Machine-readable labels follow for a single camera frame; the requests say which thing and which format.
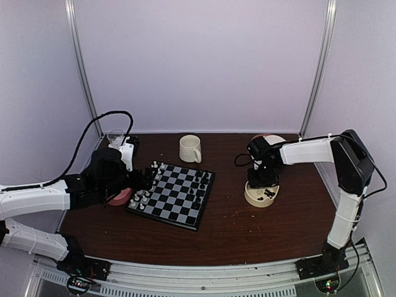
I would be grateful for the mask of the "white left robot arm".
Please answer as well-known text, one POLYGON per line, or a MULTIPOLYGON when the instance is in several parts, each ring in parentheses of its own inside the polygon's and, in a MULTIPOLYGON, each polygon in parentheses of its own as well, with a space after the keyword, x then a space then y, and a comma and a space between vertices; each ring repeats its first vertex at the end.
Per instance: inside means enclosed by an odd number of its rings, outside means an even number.
POLYGON ((78 210, 106 205, 121 191, 151 189, 156 171, 132 167, 132 153, 103 148, 92 153, 80 174, 67 174, 58 181, 1 190, 1 247, 39 254, 63 262, 76 275, 89 268, 78 241, 70 235, 50 234, 23 225, 15 217, 50 210, 78 210))

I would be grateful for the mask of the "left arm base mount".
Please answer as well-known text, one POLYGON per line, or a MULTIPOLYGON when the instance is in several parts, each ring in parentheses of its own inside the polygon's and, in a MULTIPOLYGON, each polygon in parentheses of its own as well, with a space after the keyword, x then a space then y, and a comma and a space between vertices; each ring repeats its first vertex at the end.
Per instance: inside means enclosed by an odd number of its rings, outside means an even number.
POLYGON ((107 280, 111 263, 84 257, 81 260, 56 261, 56 268, 69 276, 66 282, 67 290, 72 295, 80 296, 98 286, 98 281, 107 280))

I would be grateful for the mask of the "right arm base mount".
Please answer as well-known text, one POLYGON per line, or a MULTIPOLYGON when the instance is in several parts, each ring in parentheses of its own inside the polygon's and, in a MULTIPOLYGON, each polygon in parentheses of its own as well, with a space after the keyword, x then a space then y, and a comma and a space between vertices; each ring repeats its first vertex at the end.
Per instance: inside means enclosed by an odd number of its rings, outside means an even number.
POLYGON ((340 271, 350 266, 346 259, 334 266, 327 265, 323 256, 304 257, 297 260, 295 265, 300 280, 313 279, 316 288, 328 295, 337 292, 341 285, 340 271))

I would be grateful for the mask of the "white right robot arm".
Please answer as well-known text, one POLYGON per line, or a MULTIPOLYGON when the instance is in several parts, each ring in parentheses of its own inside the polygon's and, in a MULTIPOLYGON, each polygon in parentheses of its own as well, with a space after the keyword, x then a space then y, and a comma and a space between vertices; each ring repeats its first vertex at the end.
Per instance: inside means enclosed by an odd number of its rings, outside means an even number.
POLYGON ((280 173, 286 166, 312 163, 324 175, 333 166, 339 198, 335 218, 324 242, 317 268, 330 273, 341 263, 341 254, 349 244, 360 221, 367 188, 375 169, 371 154, 356 131, 335 135, 286 140, 272 134, 259 134, 247 145, 249 155, 244 197, 251 205, 270 206, 280 189, 280 173))

